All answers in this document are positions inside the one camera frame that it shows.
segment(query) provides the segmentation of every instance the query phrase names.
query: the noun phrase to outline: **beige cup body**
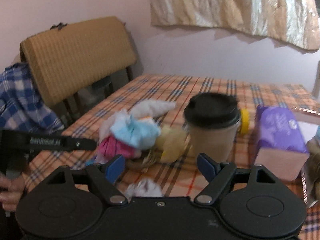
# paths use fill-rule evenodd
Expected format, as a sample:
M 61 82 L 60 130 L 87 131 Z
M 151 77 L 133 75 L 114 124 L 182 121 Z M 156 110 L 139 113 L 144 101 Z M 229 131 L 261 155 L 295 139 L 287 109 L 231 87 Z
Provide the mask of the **beige cup body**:
M 228 159 L 240 122 L 222 129 L 205 129 L 189 124 L 190 140 L 195 156 L 205 153 L 217 163 Z

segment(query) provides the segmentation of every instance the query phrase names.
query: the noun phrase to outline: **plaid tablecloth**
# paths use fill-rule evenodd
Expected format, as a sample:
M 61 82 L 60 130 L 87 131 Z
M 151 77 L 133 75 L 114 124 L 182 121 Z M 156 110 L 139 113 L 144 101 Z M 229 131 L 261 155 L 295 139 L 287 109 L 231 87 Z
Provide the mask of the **plaid tablecloth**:
M 64 132 L 64 135 L 97 139 L 99 127 L 104 120 L 114 112 L 122 108 L 129 110 L 137 102 L 148 98 L 175 101 L 176 109 L 157 121 L 160 124 L 183 126 L 185 124 L 183 110 L 189 99 L 199 92 L 209 91 L 236 95 L 240 101 L 239 107 L 247 108 L 250 112 L 251 131 L 254 127 L 255 108 L 258 104 L 288 108 L 299 106 L 315 111 L 320 110 L 320 105 L 301 85 L 262 85 L 209 77 L 143 75 L 82 116 Z M 229 158 L 230 161 L 235 162 L 240 168 L 249 167 L 248 146 L 250 144 L 252 144 L 250 134 L 243 137 L 238 136 Z M 72 169 L 83 168 L 85 161 L 92 155 L 93 152 L 89 151 L 41 152 L 30 164 L 31 175 L 25 177 L 27 189 L 32 190 L 60 165 L 66 164 Z M 152 178 L 160 184 L 163 193 L 167 196 L 189 195 L 193 198 L 207 185 L 207 181 L 195 166 L 195 158 L 189 152 L 171 165 L 156 163 L 144 173 L 126 170 L 117 186 L 124 191 L 130 183 L 137 182 L 143 177 Z M 297 179 L 288 183 L 288 187 L 297 195 L 302 196 L 301 180 Z M 300 239 L 320 239 L 319 220 L 320 206 L 316 205 L 308 210 L 308 217 L 302 228 Z

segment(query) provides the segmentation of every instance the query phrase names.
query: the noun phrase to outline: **purple box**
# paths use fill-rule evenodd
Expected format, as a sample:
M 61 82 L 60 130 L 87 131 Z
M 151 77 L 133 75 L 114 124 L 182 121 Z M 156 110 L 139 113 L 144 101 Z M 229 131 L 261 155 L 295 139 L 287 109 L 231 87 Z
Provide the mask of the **purple box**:
M 296 179 L 309 152 L 293 112 L 277 106 L 258 106 L 255 132 L 254 163 L 263 164 L 280 179 Z

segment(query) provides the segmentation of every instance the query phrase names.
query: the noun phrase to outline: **pink cloth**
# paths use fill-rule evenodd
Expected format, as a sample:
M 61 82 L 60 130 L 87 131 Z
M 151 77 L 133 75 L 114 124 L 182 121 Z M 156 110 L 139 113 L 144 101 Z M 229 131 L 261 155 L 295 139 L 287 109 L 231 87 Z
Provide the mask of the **pink cloth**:
M 124 144 L 113 136 L 108 136 L 99 144 L 95 163 L 105 164 L 117 154 L 121 154 L 126 159 L 137 157 L 136 149 Z

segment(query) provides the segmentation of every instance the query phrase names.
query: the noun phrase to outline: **screw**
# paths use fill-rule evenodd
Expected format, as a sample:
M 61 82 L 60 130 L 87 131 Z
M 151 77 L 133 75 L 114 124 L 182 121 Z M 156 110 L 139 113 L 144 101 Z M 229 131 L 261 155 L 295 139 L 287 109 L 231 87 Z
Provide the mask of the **screw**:
M 124 196 L 115 195 L 115 196 L 110 197 L 110 202 L 113 204 L 122 204 L 124 201 L 125 201 Z
M 160 201 L 160 202 L 157 203 L 157 206 L 158 207 L 164 207 L 165 203 L 163 201 Z
M 208 195 L 200 195 L 197 197 L 197 201 L 201 204 L 209 204 L 212 201 L 212 197 Z

